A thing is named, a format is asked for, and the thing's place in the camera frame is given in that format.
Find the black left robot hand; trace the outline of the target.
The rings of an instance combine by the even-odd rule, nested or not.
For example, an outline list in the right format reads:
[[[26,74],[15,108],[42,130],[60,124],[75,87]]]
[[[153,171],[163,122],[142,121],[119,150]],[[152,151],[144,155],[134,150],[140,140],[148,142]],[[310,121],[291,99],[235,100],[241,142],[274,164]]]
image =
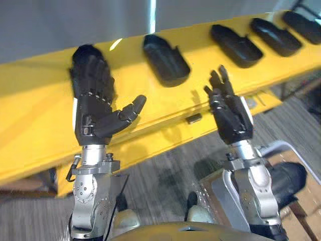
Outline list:
[[[107,145],[136,120],[146,103],[146,97],[139,95],[123,109],[112,109],[114,78],[102,53],[91,45],[73,54],[70,77],[77,100],[74,132],[80,146]]]

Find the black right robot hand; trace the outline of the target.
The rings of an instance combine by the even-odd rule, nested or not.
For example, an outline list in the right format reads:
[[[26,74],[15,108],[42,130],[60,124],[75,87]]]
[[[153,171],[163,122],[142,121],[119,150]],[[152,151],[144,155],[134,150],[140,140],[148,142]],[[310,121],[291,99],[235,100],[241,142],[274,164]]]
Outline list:
[[[228,72],[223,65],[213,70],[209,79],[211,87],[204,91],[209,98],[209,106],[214,115],[220,138],[225,144],[253,138],[253,124],[241,97],[234,93]]]

